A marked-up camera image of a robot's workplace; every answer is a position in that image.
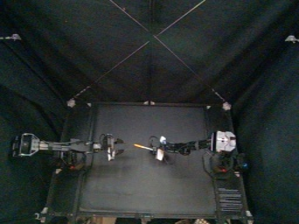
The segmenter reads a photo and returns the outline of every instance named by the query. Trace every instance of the black backdrop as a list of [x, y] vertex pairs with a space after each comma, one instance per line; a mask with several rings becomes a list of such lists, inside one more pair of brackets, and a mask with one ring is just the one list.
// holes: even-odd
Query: black backdrop
[[[116, 1], [159, 33], [199, 1]], [[6, 159], [12, 137], [57, 140], [65, 101], [149, 39], [111, 1], [0, 1], [0, 222], [40, 211], [50, 169], [42, 157]], [[205, 1], [80, 100], [232, 103], [239, 148], [251, 170], [256, 223], [297, 220], [297, 1]]]

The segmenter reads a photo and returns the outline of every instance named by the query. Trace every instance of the metal frame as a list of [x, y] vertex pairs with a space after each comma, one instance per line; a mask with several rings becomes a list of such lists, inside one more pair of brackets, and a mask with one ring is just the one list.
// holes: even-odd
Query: metal frame
[[[105, 103], [101, 102], [99, 105], [131, 105], [131, 106], [144, 106], [141, 103]], [[197, 104], [156, 104], [156, 106], [175, 106], [175, 107], [181, 107], [181, 106], [188, 106], [188, 107], [203, 107], [201, 105]], [[216, 107], [212, 107], [213, 109], [217, 108], [217, 113], [224, 113], [224, 116], [227, 117], [225, 119], [228, 120], [228, 128], [232, 131], [232, 122], [231, 122], [231, 116], [228, 111], [223, 111], [221, 106], [217, 105]], [[88, 137], [92, 135], [92, 129], [93, 129], [93, 112], [95, 109], [89, 109], [88, 113]], [[209, 110], [205, 108], [204, 109], [204, 117], [205, 117], [205, 131], [207, 131], [207, 136], [209, 132], [213, 130], [211, 129], [211, 121], [213, 121], [212, 113]], [[50, 190], [49, 190], [49, 195], [46, 199], [46, 206], [45, 206], [45, 213], [41, 213], [40, 220], [46, 219], [49, 221], [49, 218], [55, 216], [65, 216], [69, 219], [69, 223], [75, 224], [76, 219], [79, 217], [105, 217], [105, 216], [115, 216], [120, 218], [137, 218], [143, 220], [151, 220], [152, 218], [180, 218], [180, 219], [217, 219], [219, 223], [224, 223], [225, 220], [240, 220], [244, 224], [248, 223], [252, 220], [252, 217], [248, 216], [248, 203], [247, 203], [247, 196], [245, 196], [245, 191], [244, 191], [244, 183], [243, 183], [243, 178], [241, 175], [237, 178], [237, 186], [239, 188], [236, 189], [241, 195], [240, 197], [240, 202], [241, 202], [241, 210], [240, 213], [224, 213], [220, 211], [220, 190], [219, 188], [221, 187], [220, 181], [221, 180], [212, 180], [213, 184], [213, 192], [215, 192], [215, 200], [216, 200], [216, 209], [215, 209], [215, 215], [197, 215], [197, 214], [168, 214], [168, 213], [136, 213], [133, 211], [127, 211], [124, 213], [119, 213], [117, 211], [103, 211], [103, 212], [92, 212], [92, 211], [80, 211], [80, 195], [81, 195], [81, 183], [84, 182], [85, 174], [87, 174], [88, 169], [83, 171], [77, 171], [76, 177], [77, 177], [77, 188], [75, 192], [75, 200], [72, 204], [72, 209], [68, 212], [60, 212], [60, 211], [53, 211], [52, 209], [52, 200], [53, 200], [53, 194], [55, 194], [55, 186], [57, 185], [57, 178], [60, 173], [53, 173], [52, 175], [52, 181], [50, 181]]]

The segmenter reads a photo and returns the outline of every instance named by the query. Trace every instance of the black curtain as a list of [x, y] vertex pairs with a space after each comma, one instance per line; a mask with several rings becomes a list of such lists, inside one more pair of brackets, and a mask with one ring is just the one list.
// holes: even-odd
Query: black curtain
[[[0, 13], [0, 37], [17, 33]], [[52, 169], [46, 157], [14, 161], [10, 142], [24, 132], [59, 140], [67, 109], [20, 41], [0, 40], [0, 223], [33, 223], [45, 203]]]
[[247, 153], [247, 196], [255, 223], [299, 223], [299, 45], [284, 43], [257, 69], [233, 109]]

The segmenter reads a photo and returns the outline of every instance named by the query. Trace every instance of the black fabric enclosure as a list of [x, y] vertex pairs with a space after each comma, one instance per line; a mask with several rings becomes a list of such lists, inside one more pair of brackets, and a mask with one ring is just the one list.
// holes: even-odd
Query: black fabric enclosure
[[0, 223], [33, 223], [52, 175], [10, 141], [59, 141], [69, 99], [228, 102], [255, 222], [299, 223], [297, 21], [296, 0], [0, 0]]

